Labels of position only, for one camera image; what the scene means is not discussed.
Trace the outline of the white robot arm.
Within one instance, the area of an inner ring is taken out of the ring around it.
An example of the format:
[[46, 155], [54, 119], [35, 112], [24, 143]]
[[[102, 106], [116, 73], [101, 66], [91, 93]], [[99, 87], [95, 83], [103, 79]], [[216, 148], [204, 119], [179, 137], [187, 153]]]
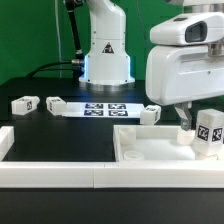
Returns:
[[[190, 103], [224, 95], [224, 0], [164, 0], [183, 12], [150, 30], [145, 90], [159, 105], [174, 105], [191, 128]], [[64, 0], [83, 87], [113, 91], [131, 86], [125, 51], [126, 15], [110, 0]]]

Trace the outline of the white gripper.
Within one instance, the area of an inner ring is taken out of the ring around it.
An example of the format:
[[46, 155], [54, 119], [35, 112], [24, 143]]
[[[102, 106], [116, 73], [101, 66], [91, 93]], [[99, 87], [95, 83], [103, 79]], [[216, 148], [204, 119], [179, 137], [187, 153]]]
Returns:
[[148, 55], [146, 94], [159, 105], [174, 105], [181, 128], [190, 130], [191, 101], [224, 95], [224, 56], [206, 46], [156, 46]]

